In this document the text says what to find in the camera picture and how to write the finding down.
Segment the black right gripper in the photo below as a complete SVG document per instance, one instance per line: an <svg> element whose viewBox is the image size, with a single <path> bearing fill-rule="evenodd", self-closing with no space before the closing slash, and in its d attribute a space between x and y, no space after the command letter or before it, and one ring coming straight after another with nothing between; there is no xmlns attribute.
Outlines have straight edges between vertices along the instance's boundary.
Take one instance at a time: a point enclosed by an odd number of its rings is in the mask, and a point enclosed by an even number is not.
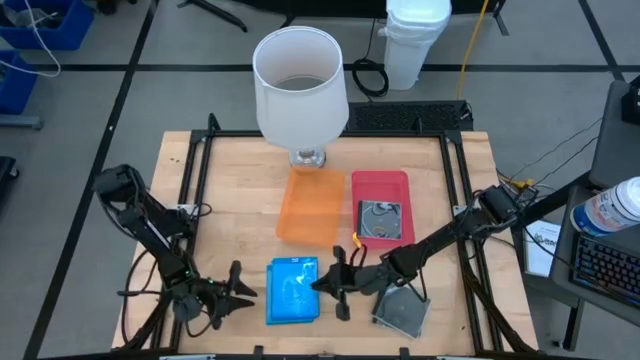
<svg viewBox="0 0 640 360"><path fill-rule="evenodd" d="M382 265L365 266L364 260L368 254L368 247L361 245L356 248L346 262L346 252L341 246L333 247L336 263L333 265L333 273L328 272L311 286L315 291L329 294L338 301L336 305L336 317L339 320L350 319L350 307L347 304L346 295L351 292L360 292L371 295L380 291L386 284L386 271Z"/></svg>

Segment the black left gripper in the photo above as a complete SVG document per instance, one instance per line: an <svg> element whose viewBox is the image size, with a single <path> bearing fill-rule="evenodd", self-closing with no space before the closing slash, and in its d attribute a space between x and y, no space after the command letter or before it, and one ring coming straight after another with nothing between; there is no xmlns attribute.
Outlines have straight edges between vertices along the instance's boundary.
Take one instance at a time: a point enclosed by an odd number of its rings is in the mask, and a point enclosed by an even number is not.
<svg viewBox="0 0 640 360"><path fill-rule="evenodd" d="M226 282L208 279L204 286L202 302L207 308L209 322L214 329L219 329L223 318L236 310L253 307L251 300L238 298L242 296L256 296L257 293L240 280L241 264L234 260L229 270Z"/></svg>

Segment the blue plastic disc case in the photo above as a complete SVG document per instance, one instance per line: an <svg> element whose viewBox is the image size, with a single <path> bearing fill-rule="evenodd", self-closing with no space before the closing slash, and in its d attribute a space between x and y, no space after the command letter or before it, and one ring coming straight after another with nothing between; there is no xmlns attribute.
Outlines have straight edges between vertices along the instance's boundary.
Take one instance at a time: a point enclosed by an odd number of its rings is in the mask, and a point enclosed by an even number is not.
<svg viewBox="0 0 640 360"><path fill-rule="evenodd" d="M311 323L320 315L317 257L274 258L272 314L278 325Z"/></svg>
<svg viewBox="0 0 640 360"><path fill-rule="evenodd" d="M266 267L266 305L265 305L265 313L266 313L266 324L267 325L278 325L279 322L273 318L272 314L272 295L273 295L273 266L269 264Z"/></svg>

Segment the clear CD jewel case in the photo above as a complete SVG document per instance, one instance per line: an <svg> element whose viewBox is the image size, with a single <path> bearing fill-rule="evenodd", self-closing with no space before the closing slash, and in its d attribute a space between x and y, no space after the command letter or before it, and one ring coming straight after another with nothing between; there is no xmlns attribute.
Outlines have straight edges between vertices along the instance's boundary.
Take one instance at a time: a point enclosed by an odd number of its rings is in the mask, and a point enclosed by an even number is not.
<svg viewBox="0 0 640 360"><path fill-rule="evenodd" d="M390 241L401 240L401 205L393 202L360 201L356 231L360 237Z"/></svg>
<svg viewBox="0 0 640 360"><path fill-rule="evenodd" d="M409 287L390 287L378 293L372 322L417 339L430 310L431 300L420 300Z"/></svg>

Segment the orange translucent plastic bin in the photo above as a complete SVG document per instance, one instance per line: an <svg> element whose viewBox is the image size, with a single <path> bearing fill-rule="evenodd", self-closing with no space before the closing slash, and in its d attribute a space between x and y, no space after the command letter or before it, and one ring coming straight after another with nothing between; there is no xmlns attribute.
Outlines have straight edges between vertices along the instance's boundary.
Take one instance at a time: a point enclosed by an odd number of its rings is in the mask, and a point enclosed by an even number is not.
<svg viewBox="0 0 640 360"><path fill-rule="evenodd" d="M276 235L284 242L330 248L338 236L345 193L343 172L292 167Z"/></svg>

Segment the red translucent plastic bin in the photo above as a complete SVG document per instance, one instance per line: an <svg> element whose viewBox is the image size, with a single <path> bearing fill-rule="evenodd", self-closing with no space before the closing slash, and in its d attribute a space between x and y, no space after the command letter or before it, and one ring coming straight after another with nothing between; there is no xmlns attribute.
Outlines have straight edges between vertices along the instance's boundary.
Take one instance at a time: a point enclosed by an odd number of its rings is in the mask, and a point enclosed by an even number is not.
<svg viewBox="0 0 640 360"><path fill-rule="evenodd" d="M369 248L393 249L415 242L408 175L404 171L354 171L351 176L354 232ZM402 239L378 240L360 237L356 231L359 202L362 200L399 203L402 207Z"/></svg>

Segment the white shade glass table lamp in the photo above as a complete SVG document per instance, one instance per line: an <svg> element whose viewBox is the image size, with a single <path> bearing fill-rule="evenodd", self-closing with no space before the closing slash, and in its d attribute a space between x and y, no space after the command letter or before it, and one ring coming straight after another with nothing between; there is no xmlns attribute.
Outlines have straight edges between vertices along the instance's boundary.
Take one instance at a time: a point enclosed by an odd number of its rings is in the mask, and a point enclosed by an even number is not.
<svg viewBox="0 0 640 360"><path fill-rule="evenodd" d="M339 43L314 27L278 29L256 46L252 68L262 135L291 165L322 167L349 119Z"/></svg>

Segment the white paper sheet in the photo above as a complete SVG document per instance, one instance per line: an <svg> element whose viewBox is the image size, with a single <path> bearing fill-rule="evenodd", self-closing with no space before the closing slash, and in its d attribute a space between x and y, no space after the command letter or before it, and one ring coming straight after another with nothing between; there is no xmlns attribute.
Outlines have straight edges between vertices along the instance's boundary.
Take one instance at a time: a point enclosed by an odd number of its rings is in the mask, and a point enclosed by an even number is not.
<svg viewBox="0 0 640 360"><path fill-rule="evenodd" d="M529 275L548 277L561 226L538 220L523 231L524 269Z"/></svg>

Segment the white trash can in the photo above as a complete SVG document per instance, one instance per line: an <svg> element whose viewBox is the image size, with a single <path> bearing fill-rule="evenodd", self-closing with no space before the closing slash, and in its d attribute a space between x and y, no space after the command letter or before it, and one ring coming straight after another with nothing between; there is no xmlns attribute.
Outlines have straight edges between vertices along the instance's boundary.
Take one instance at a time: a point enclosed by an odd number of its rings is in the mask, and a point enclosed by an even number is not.
<svg viewBox="0 0 640 360"><path fill-rule="evenodd" d="M452 15L451 0L386 0L384 70L392 91L409 90Z"/></svg>

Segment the black backlit keyboard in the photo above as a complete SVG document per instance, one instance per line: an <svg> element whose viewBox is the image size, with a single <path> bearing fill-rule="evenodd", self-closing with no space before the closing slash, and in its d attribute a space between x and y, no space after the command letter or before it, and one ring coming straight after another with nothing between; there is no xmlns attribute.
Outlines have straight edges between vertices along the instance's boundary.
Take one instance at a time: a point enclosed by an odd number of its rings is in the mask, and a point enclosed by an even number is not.
<svg viewBox="0 0 640 360"><path fill-rule="evenodd" d="M640 308L640 254L577 234L569 281Z"/></svg>

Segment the white wipes canister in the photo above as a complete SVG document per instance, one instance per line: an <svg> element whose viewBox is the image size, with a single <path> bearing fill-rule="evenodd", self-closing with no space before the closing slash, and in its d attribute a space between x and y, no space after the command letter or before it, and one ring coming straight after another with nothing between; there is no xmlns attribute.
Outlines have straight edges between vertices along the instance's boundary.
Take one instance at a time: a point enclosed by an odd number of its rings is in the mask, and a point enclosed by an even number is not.
<svg viewBox="0 0 640 360"><path fill-rule="evenodd" d="M592 196L570 212L574 228L604 237L640 224L640 176Z"/></svg>

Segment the small blue storage bin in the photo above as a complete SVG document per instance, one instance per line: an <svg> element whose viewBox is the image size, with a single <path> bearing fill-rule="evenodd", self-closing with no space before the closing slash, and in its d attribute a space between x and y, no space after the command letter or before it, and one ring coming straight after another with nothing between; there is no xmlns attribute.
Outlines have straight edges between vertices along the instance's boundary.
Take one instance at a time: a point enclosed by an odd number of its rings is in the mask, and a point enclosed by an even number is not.
<svg viewBox="0 0 640 360"><path fill-rule="evenodd" d="M21 114L37 80L33 68L15 50L0 50L0 114Z"/></svg>

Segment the large blue storage bin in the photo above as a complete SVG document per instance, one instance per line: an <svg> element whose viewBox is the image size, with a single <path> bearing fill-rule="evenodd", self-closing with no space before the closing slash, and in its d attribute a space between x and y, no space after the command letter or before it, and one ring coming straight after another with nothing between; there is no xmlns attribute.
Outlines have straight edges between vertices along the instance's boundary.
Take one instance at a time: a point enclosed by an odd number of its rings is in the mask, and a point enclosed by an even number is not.
<svg viewBox="0 0 640 360"><path fill-rule="evenodd" d="M92 10L82 0L4 0L4 5L17 13L25 12L27 26L2 26L0 37L17 49L43 50L36 37L28 13L41 9L46 14L61 16L55 25L37 26L37 32L49 50L77 50L93 21Z"/></svg>

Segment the black desk device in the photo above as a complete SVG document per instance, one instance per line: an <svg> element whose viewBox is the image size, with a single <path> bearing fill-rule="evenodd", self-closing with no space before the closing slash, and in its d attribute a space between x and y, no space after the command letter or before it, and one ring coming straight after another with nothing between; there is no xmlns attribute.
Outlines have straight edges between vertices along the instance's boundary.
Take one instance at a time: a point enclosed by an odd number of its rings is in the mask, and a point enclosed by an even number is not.
<svg viewBox="0 0 640 360"><path fill-rule="evenodd" d="M640 126L640 75L629 83L628 92L621 98L621 118Z"/></svg>

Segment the black metal table frame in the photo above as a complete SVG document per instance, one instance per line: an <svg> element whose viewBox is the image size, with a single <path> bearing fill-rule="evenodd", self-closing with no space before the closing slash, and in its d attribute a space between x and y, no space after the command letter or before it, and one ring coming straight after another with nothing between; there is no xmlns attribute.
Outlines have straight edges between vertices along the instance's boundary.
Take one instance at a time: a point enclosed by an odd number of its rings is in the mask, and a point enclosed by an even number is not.
<svg viewBox="0 0 640 360"><path fill-rule="evenodd" d="M352 171L399 166L409 177L414 225L425 236L444 225L451 208L475 186L496 182L495 163L484 132L350 131L328 149L329 165ZM165 204L196 196L211 205L201 220L195 254L199 269L225 277L233 260L244 281L258 293L266 286L266 264L299 249L275 236L289 165L286 152L268 144L257 131L168 131L164 134L151 185ZM322 299L322 316L311 324L268 326L265 301L226 319L219 330L204 318L188 336L166 313L145 347L164 355L206 354L212 360L358 360L404 355L469 356L490 348L491 325L478 299L469 299L460 263L465 251L449 247L432 258L424 278L433 306L424 335L412 340L370 320L373 299L353 295L351 318L335 317L334 300Z"/></svg>

